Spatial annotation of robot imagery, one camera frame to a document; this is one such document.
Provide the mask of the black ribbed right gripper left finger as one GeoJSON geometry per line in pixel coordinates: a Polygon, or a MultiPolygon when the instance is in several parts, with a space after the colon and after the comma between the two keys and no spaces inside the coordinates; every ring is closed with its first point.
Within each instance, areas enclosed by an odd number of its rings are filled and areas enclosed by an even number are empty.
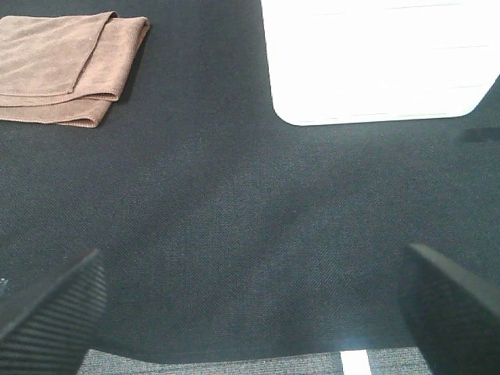
{"type": "Polygon", "coordinates": [[[67,259],[1,303],[1,372],[77,373],[106,305],[100,251],[67,259]]]}

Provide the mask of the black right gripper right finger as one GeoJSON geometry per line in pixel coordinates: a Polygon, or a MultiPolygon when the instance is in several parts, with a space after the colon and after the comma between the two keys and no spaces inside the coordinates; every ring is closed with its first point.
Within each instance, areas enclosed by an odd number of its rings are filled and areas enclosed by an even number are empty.
{"type": "Polygon", "coordinates": [[[398,304],[433,374],[499,372],[499,288],[421,244],[401,250],[398,304]]]}

